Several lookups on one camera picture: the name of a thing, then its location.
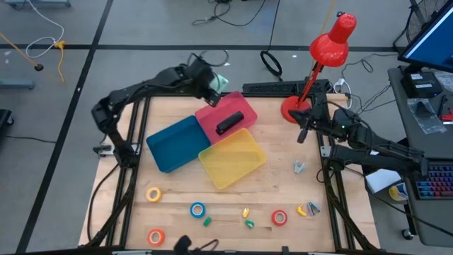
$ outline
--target gray floor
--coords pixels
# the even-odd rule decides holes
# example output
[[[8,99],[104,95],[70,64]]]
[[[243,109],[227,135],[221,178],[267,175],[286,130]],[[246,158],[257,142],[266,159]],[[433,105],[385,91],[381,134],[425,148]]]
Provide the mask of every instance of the gray floor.
[[[69,44],[90,44],[93,40],[106,0],[73,0],[72,8],[42,8],[42,13],[61,23],[64,39]],[[191,26],[198,18],[210,17],[213,4],[200,0],[114,0],[100,44],[104,45],[267,45],[273,23],[276,1],[267,1],[262,12],[250,25],[242,28],[213,22]],[[283,0],[275,25],[274,45],[309,45],[319,33],[327,14],[329,1]],[[260,1],[235,0],[225,19],[242,23],[253,15]],[[408,1],[344,0],[336,11],[349,11],[357,16],[357,30],[350,45],[388,47],[404,26]],[[14,11],[0,5],[0,31],[16,43],[29,43],[36,38],[58,35],[58,28],[40,19],[29,8]],[[87,50],[67,50],[63,72],[66,84],[37,73],[17,52],[8,56],[0,50],[0,77],[27,77],[36,80],[32,91],[1,91],[0,108],[11,109],[16,123],[10,135],[34,136],[56,140],[74,88],[84,65]],[[112,89],[128,86],[152,77],[159,70],[186,62],[192,51],[170,50],[97,50],[79,104],[69,128],[52,183],[33,232],[28,251],[75,247],[93,185],[97,157],[92,146],[102,138],[91,118],[90,109]],[[355,62],[373,52],[351,52],[348,62]],[[239,90],[243,83],[274,81],[260,61],[259,51],[229,51],[229,66],[217,68],[231,82],[228,90]],[[283,66],[284,80],[303,79],[311,64],[310,54],[303,51],[273,52]],[[209,56],[213,62],[221,53]],[[57,76],[59,52],[51,50],[39,61]],[[345,71],[352,93],[367,100],[388,84],[386,71],[400,64],[395,56],[368,58],[374,72],[361,65]],[[325,68],[320,78],[335,82],[342,68]],[[375,105],[392,100],[391,89]],[[364,113],[363,118],[381,136],[392,140],[405,137],[395,103]],[[0,254],[16,250],[28,214],[46,170],[53,144],[6,139],[0,151]],[[453,249],[422,245],[417,237],[404,240],[399,230],[407,227],[406,217],[371,199],[379,240],[383,249],[409,254],[453,254]]]

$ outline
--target wooden table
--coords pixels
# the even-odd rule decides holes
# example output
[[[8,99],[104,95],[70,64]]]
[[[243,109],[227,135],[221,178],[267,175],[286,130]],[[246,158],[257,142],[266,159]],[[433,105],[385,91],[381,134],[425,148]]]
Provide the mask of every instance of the wooden table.
[[[328,98],[341,105],[346,104],[343,95],[328,95]],[[316,133],[309,132],[304,144],[296,142],[298,125],[287,122],[280,114],[283,98],[247,98],[247,101],[258,114],[255,125],[249,130],[265,151],[267,162],[220,191],[214,187],[198,159],[170,174],[161,173],[145,144],[139,165],[127,249],[172,250],[177,240],[186,234],[193,241],[191,249],[215,238],[220,241],[218,250],[281,251],[282,246],[288,246],[290,251],[335,250],[325,186],[316,181],[316,172],[321,168]],[[152,98],[145,138],[193,115],[205,105],[204,101],[195,98]],[[336,109],[335,106],[329,107],[331,113]],[[123,137],[127,133],[131,109],[131,106],[125,109],[118,125]],[[305,170],[300,174],[294,173],[296,159],[306,164]],[[100,160],[95,187],[115,164],[113,157]],[[352,167],[361,171],[358,166]],[[110,214],[118,172],[101,186],[96,196],[92,234],[101,228]],[[343,183],[352,219],[371,243],[379,247],[363,178],[343,171]],[[163,192],[158,203],[150,203],[145,198],[147,189],[152,186],[159,187]],[[190,206],[195,201],[203,202],[206,206],[207,213],[203,219],[195,219],[189,213]],[[297,206],[309,201],[320,205],[322,212],[314,217],[300,216],[296,211]],[[244,208],[250,208],[247,220],[255,222],[253,229],[244,224]],[[287,224],[281,227],[271,222],[272,212],[279,209],[288,214]],[[207,216],[212,218],[212,222],[204,227],[203,222]],[[347,247],[343,221],[339,215],[337,218],[343,247]],[[120,216],[117,230],[121,224]],[[157,248],[150,247],[147,242],[148,232],[154,228],[162,229],[166,235],[165,242]],[[80,244],[85,243],[86,221],[80,238]]]

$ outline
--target fan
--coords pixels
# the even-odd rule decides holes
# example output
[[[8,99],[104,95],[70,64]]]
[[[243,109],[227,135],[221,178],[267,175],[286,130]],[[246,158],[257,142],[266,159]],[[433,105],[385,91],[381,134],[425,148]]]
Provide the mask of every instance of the fan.
[[[436,17],[437,12],[447,3],[448,0],[421,0],[418,4],[411,0],[411,13],[406,24],[406,38],[411,41],[425,28],[425,26]]]

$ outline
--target computer monitor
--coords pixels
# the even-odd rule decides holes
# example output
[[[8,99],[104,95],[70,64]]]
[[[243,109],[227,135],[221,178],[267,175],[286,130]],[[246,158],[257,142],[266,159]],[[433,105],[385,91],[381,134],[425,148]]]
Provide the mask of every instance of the computer monitor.
[[[411,69],[430,67],[453,72],[453,0],[449,0],[424,26],[398,60]]]

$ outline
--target keyboard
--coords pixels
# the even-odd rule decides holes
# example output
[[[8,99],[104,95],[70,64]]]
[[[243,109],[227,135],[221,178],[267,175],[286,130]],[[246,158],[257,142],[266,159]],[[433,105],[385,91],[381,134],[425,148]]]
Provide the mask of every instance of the keyboard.
[[[421,200],[453,199],[453,162],[431,163],[426,179],[415,184]]]
[[[242,91],[244,93],[264,93],[264,94],[282,94],[282,95],[299,95],[304,90],[305,81],[275,81],[244,84]],[[319,79],[311,86],[312,92],[326,93],[331,88],[327,79]]]

